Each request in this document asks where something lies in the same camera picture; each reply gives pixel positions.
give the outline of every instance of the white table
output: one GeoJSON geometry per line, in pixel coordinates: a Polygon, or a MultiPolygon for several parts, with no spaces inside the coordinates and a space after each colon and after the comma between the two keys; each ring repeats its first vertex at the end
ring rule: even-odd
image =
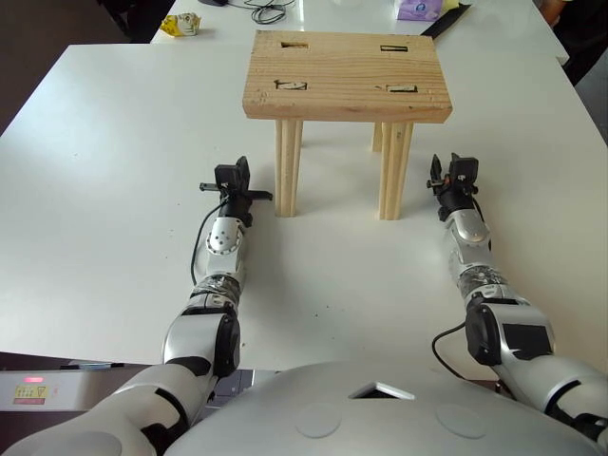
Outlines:
{"type": "MultiPolygon", "coordinates": [[[[232,0],[242,4],[242,0],[232,0]]],[[[477,49],[537,53],[557,57],[568,54],[544,22],[532,0],[473,0],[473,6],[438,40],[443,50],[477,49]]],[[[198,0],[176,0],[170,14],[195,12],[202,17],[196,37],[173,38],[159,30],[152,43],[224,44],[253,43],[256,29],[345,31],[360,33],[405,33],[418,35],[429,22],[397,21],[393,0],[295,0],[284,20],[258,26],[250,11],[235,7],[212,7],[198,0]]]]}
{"type": "MultiPolygon", "coordinates": [[[[245,154],[252,188],[274,187],[273,125],[240,106],[249,51],[66,51],[0,139],[0,351],[160,360],[191,289],[196,230],[217,204],[199,182],[245,154]]],[[[374,217],[380,157],[365,123],[306,124],[296,218],[255,204],[243,368],[387,357],[440,369],[430,339],[462,321],[464,305],[425,182],[433,153],[457,152],[480,160],[479,201],[506,276],[550,317],[559,353],[606,370],[599,133],[553,57],[440,58],[454,112],[416,126],[402,220],[374,217]]],[[[466,375],[491,377],[462,332],[442,351],[466,375]]]]}

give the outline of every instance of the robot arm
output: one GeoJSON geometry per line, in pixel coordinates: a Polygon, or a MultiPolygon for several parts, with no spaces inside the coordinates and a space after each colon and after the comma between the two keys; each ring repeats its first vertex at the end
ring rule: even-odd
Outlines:
{"type": "Polygon", "coordinates": [[[554,354],[546,316],[519,296],[494,265],[490,233],[473,195],[476,159],[452,154],[449,173],[433,157],[427,186],[446,223],[451,275],[465,302],[468,351],[491,367],[520,402],[576,428],[607,448],[608,378],[554,354]]]}
{"type": "Polygon", "coordinates": [[[206,275],[164,341],[163,364],[135,375],[80,417],[18,442],[6,456],[160,455],[196,421],[217,381],[238,366],[238,300],[244,285],[245,230],[253,200],[272,194],[248,190],[249,167],[216,168],[222,206],[205,246],[206,275]]]}

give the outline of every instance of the rectangular slot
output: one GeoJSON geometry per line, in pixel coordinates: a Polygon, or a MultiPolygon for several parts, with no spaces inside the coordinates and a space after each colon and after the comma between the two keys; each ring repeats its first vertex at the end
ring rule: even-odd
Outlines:
{"type": "Polygon", "coordinates": [[[275,88],[277,90],[308,90],[308,83],[304,82],[284,82],[275,80],[275,88]]]}
{"type": "Polygon", "coordinates": [[[408,52],[408,47],[407,46],[381,45],[380,50],[382,52],[408,52]]]}
{"type": "Polygon", "coordinates": [[[417,85],[387,85],[387,92],[390,93],[416,93],[417,85]]]}
{"type": "Polygon", "coordinates": [[[289,41],[281,41],[282,48],[308,49],[308,43],[293,43],[289,41]]]}
{"type": "Polygon", "coordinates": [[[416,396],[411,392],[384,383],[373,382],[351,394],[349,399],[407,399],[413,401],[416,396]]]}

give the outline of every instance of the purple box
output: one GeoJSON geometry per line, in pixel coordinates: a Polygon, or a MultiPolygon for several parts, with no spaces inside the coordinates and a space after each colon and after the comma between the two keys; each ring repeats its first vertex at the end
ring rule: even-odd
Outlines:
{"type": "Polygon", "coordinates": [[[443,0],[395,0],[400,21],[435,21],[441,13],[443,0]]]}

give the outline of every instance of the black cable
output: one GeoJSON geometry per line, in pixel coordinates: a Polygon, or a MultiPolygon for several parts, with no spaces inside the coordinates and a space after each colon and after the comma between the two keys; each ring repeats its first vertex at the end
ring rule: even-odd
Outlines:
{"type": "Polygon", "coordinates": [[[190,276],[192,277],[192,283],[195,286],[197,285],[197,277],[194,274],[194,264],[197,262],[197,251],[199,250],[200,234],[202,233],[202,228],[205,226],[205,223],[207,222],[207,220],[217,210],[219,210],[221,207],[223,207],[226,204],[226,202],[228,202],[228,199],[223,200],[220,204],[218,204],[211,211],[209,211],[209,213],[205,216],[205,218],[202,220],[202,223],[200,224],[199,232],[197,233],[197,241],[194,243],[194,250],[192,251],[192,259],[190,260],[190,276]]]}
{"type": "Polygon", "coordinates": [[[441,365],[444,368],[446,368],[448,371],[450,371],[452,374],[454,374],[458,378],[462,378],[463,380],[465,380],[465,378],[460,373],[458,373],[456,370],[454,370],[446,361],[444,361],[444,358],[442,358],[441,355],[437,352],[437,349],[435,348],[435,346],[437,345],[437,342],[439,341],[439,339],[441,339],[442,337],[446,337],[447,335],[456,333],[457,331],[461,330],[464,327],[465,327],[465,322],[463,321],[460,325],[455,326],[451,330],[440,332],[439,334],[437,334],[435,336],[433,341],[430,343],[430,349],[433,350],[433,354],[437,358],[437,361],[439,361],[441,363],[441,365]]]}
{"type": "Polygon", "coordinates": [[[266,3],[254,3],[254,0],[245,0],[243,5],[228,3],[231,7],[250,10],[252,20],[261,26],[270,26],[287,15],[287,7],[292,5],[295,0],[286,3],[275,3],[275,0],[268,0],[266,3]]]}
{"type": "MultiPolygon", "coordinates": [[[[477,200],[475,199],[475,197],[472,197],[473,199],[473,205],[475,206],[475,209],[477,210],[477,212],[479,212],[479,217],[482,219],[482,222],[485,223],[485,218],[484,218],[484,213],[482,212],[482,207],[479,205],[479,202],[477,202],[477,200]]],[[[492,239],[487,243],[487,248],[490,250],[490,252],[492,251],[492,239]]]]}
{"type": "Polygon", "coordinates": [[[471,197],[471,198],[473,199],[473,205],[475,206],[475,209],[477,209],[477,212],[479,212],[479,217],[481,217],[482,222],[485,223],[484,213],[482,212],[482,208],[480,207],[479,202],[477,202],[475,197],[471,197]]]}

